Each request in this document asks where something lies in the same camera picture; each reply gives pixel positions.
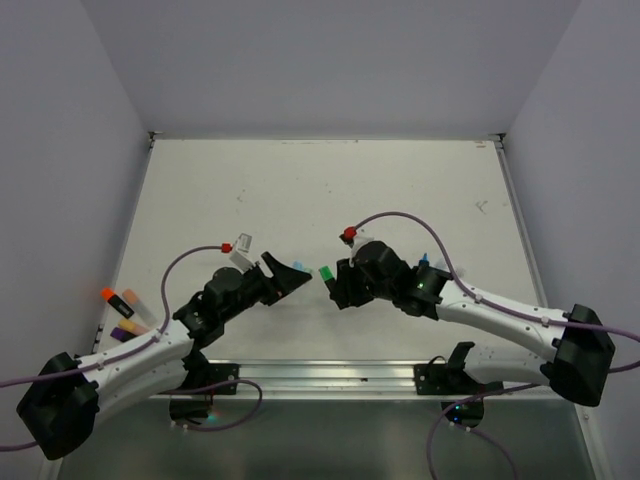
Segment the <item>green-capped black highlighter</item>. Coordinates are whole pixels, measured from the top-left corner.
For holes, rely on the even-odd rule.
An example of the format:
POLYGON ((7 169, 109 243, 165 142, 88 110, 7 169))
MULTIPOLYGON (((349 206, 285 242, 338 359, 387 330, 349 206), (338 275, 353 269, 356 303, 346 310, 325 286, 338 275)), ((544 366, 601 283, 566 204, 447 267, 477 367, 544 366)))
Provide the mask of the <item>green-capped black highlighter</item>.
POLYGON ((322 281, 325 284, 331 283, 335 281, 335 278, 333 276, 333 273, 331 272, 331 269, 329 266, 323 266, 321 268, 318 269, 318 272, 320 274, 320 277, 322 279, 322 281))

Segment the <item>blue-capped black highlighter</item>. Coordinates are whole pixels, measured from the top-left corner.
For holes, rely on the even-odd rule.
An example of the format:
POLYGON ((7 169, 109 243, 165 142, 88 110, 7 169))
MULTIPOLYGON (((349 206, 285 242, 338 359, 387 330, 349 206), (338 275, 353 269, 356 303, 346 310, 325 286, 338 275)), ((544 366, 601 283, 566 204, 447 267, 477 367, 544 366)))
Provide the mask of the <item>blue-capped black highlighter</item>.
POLYGON ((419 261, 418 266, 419 266, 419 269, 421 271, 424 271, 426 268, 428 268, 430 266, 429 258, 428 258, 428 254, 427 253, 423 254, 422 258, 419 261))

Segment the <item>blue translucent pen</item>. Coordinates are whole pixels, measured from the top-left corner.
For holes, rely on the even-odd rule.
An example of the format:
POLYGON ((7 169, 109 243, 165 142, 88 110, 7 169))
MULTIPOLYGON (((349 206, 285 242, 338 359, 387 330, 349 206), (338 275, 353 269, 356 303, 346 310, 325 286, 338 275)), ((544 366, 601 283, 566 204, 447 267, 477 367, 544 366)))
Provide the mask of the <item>blue translucent pen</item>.
POLYGON ((444 259, 439 259, 435 264, 434 267, 439 269, 439 270, 443 270, 443 271, 447 271, 449 272, 450 269, 448 267, 448 264, 445 262, 444 259))

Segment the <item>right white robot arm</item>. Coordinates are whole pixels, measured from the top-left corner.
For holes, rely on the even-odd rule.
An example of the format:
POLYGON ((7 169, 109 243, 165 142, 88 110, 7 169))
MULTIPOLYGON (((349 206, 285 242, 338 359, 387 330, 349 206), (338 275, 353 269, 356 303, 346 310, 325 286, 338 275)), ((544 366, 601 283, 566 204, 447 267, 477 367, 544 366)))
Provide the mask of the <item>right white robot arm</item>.
POLYGON ((422 259, 415 266, 381 241, 367 241, 320 275, 339 309, 386 300, 412 317, 456 323, 505 340, 503 347, 458 343, 446 361, 414 369, 421 394, 476 394, 504 383, 548 386, 575 404, 601 402, 615 346, 597 314, 509 301, 460 287, 452 273, 422 259))

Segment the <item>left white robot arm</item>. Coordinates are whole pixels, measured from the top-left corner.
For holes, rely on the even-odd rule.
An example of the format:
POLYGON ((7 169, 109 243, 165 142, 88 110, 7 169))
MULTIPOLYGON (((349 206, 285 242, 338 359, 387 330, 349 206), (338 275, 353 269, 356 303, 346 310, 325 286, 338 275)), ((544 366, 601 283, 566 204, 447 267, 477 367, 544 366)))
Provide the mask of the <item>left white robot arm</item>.
POLYGON ((151 396, 209 393, 213 373, 204 348, 230 320, 256 304, 271 306, 310 282, 311 274, 265 252, 258 264, 223 267, 163 323, 88 356, 52 357, 16 411, 49 460, 76 450, 102 420, 151 396))

